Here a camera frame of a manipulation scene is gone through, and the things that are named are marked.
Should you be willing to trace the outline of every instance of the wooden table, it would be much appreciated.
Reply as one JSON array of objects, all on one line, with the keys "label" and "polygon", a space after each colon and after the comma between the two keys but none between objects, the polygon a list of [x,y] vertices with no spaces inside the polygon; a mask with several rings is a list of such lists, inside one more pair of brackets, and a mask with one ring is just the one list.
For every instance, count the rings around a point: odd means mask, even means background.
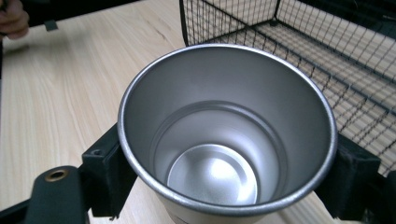
[{"label": "wooden table", "polygon": [[[116,121],[134,76],[184,47],[178,1],[148,0],[59,21],[5,40],[1,94],[0,210],[30,197],[35,178],[81,154]],[[91,217],[92,223],[110,223]],[[259,223],[340,223],[312,193]],[[138,179],[113,223],[173,223]]]}]

